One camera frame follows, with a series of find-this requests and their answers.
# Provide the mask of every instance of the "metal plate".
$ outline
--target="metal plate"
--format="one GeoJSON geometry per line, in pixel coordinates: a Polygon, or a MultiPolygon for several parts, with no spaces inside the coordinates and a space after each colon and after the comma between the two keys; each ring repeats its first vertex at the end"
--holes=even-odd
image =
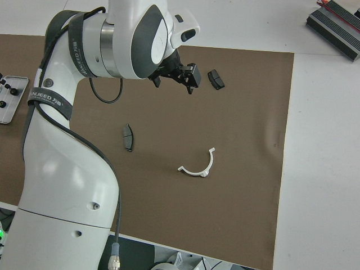
{"type": "Polygon", "coordinates": [[[3,100],[6,102],[6,106],[0,108],[0,124],[8,124],[14,116],[21,97],[25,92],[25,88],[29,83],[29,79],[15,76],[5,76],[3,79],[11,88],[16,88],[19,92],[17,96],[13,96],[10,94],[10,89],[6,89],[3,85],[0,85],[0,101],[3,100]]]}

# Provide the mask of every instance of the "black knob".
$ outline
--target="black knob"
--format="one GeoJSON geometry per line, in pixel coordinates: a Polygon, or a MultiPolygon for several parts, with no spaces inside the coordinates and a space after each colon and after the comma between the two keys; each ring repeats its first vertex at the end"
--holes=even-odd
{"type": "Polygon", "coordinates": [[[18,90],[16,88],[11,88],[10,89],[10,94],[12,94],[13,96],[17,96],[19,94],[18,90]]]}

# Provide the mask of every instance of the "red wire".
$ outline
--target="red wire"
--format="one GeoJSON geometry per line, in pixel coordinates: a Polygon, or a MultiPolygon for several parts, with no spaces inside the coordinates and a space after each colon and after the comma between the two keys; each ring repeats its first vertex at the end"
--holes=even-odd
{"type": "Polygon", "coordinates": [[[318,4],[321,7],[324,7],[326,10],[330,11],[332,14],[334,14],[336,17],[338,17],[341,21],[343,21],[344,23],[346,23],[347,25],[350,25],[353,29],[355,29],[357,32],[360,33],[360,29],[356,28],[356,26],[352,25],[351,23],[349,23],[348,21],[344,20],[340,15],[338,15],[335,11],[333,11],[331,8],[329,8],[326,4],[328,3],[327,0],[321,0],[322,3],[320,2],[316,2],[316,4],[318,4]]]}

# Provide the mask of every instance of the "white curved handle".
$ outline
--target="white curved handle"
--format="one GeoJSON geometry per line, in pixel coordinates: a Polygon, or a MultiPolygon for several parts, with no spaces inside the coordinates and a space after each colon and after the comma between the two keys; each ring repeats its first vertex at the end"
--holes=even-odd
{"type": "Polygon", "coordinates": [[[202,177],[208,176],[209,170],[210,170],[210,168],[211,168],[212,165],[213,165],[213,160],[214,160],[214,158],[213,158],[213,152],[214,152],[214,151],[215,151],[215,147],[213,147],[213,148],[211,148],[211,149],[209,150],[209,153],[210,153],[210,163],[209,163],[209,165],[206,167],[206,169],[203,170],[202,172],[198,172],[198,173],[189,172],[187,169],[184,168],[184,166],[179,167],[179,168],[178,168],[178,171],[183,170],[184,172],[186,172],[187,174],[189,174],[189,175],[191,175],[191,176],[202,176],[202,177]]]}

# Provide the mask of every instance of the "cable connector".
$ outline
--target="cable connector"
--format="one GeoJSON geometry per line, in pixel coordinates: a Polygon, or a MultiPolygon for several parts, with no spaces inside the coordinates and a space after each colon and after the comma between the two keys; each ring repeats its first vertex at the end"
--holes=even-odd
{"type": "Polygon", "coordinates": [[[120,256],[119,256],[119,243],[113,243],[111,246],[111,257],[107,264],[108,270],[119,270],[120,269],[120,256]]]}

